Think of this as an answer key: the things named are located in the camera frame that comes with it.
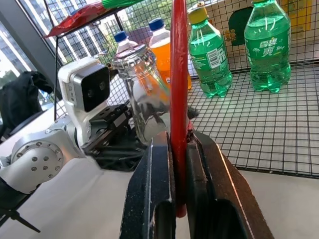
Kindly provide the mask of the green arch wall sign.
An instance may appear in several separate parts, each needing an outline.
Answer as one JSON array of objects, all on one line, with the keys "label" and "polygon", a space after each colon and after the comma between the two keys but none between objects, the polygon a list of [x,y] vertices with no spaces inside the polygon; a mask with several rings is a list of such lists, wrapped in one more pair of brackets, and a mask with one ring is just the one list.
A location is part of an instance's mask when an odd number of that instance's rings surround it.
[{"label": "green arch wall sign", "polygon": [[230,16],[229,29],[232,46],[239,46],[244,44],[244,30],[252,10],[252,6],[246,7],[233,12],[233,14]]}]

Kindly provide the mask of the green snack package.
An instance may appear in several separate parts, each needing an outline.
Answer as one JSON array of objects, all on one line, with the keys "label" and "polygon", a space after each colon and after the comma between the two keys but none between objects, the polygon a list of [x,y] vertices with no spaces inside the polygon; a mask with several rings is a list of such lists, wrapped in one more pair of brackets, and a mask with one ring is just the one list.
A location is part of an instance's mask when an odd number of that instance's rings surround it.
[{"label": "green snack package", "polygon": [[137,4],[143,0],[101,0],[102,6],[107,8],[127,7]]}]

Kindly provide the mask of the orange soda bottle blue cap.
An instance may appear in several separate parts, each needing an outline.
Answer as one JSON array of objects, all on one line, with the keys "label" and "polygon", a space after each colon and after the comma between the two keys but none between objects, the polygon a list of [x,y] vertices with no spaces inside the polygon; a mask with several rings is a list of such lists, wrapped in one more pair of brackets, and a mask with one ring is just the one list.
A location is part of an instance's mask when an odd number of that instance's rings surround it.
[{"label": "orange soda bottle blue cap", "polygon": [[170,87],[170,31],[165,28],[162,18],[149,22],[152,37],[149,47],[156,57],[157,69],[163,82]]}]

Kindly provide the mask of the green soda bottle yellow cap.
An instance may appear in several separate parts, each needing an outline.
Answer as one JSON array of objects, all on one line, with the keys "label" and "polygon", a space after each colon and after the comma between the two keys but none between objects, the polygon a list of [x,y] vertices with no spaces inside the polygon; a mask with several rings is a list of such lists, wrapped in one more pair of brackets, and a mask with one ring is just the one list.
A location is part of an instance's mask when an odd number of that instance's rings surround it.
[{"label": "green soda bottle yellow cap", "polygon": [[188,40],[190,58],[207,97],[224,97],[232,85],[223,34],[208,20],[204,2],[189,9],[191,33]]}]

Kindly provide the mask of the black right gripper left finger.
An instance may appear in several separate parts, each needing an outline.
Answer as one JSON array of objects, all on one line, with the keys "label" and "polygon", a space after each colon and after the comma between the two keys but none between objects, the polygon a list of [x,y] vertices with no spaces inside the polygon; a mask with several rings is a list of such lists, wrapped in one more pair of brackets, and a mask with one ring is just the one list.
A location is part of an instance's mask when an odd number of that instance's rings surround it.
[{"label": "black right gripper left finger", "polygon": [[119,239],[175,239],[175,180],[169,134],[151,139],[128,184]]}]

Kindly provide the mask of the clear plastic bottle blue cap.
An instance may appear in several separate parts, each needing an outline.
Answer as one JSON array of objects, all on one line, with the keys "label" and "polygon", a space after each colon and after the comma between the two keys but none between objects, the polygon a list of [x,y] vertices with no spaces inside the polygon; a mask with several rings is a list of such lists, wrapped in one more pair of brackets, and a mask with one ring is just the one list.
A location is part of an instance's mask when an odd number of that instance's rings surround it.
[{"label": "clear plastic bottle blue cap", "polygon": [[116,54],[122,52],[130,47],[137,46],[138,44],[134,41],[129,40],[125,31],[120,31],[114,35],[115,42],[118,44]]}]

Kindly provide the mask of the red snack bag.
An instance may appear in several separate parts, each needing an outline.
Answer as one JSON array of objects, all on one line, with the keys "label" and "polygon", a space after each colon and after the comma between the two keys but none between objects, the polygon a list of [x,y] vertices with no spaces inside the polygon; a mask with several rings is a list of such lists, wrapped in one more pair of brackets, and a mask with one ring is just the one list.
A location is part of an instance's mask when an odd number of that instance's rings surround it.
[{"label": "red snack bag", "polygon": [[106,13],[108,9],[104,8],[101,2],[87,4],[68,15],[57,26],[54,26],[51,31],[44,36],[49,38],[52,36],[61,35],[69,32],[77,27],[81,27],[89,21]]}]

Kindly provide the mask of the black cloth-covered chair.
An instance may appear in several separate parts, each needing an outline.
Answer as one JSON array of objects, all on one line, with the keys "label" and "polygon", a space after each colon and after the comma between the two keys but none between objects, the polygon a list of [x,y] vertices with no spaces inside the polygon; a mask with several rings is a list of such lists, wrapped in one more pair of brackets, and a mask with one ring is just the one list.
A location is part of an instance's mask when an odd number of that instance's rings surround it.
[{"label": "black cloth-covered chair", "polygon": [[38,71],[24,71],[15,80],[0,87],[0,143],[6,131],[14,130],[43,111],[38,100],[39,90],[48,94],[53,92],[46,77]]}]

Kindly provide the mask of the clear glass bottle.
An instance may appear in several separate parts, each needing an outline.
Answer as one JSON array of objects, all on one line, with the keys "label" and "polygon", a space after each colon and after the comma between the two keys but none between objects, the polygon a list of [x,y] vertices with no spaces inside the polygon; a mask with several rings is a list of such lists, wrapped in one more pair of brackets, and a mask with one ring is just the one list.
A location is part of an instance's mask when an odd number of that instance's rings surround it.
[{"label": "clear glass bottle", "polygon": [[138,44],[117,53],[111,65],[126,86],[139,140],[148,144],[158,133],[169,131],[169,89],[157,70],[153,52]]}]

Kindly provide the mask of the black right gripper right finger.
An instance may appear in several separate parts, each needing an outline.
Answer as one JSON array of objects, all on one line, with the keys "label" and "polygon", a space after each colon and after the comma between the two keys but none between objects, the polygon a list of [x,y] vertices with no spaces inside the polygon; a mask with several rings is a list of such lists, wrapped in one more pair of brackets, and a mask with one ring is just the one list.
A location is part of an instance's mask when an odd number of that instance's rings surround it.
[{"label": "black right gripper right finger", "polygon": [[191,239],[274,239],[247,180],[209,136],[194,130],[186,189]]}]

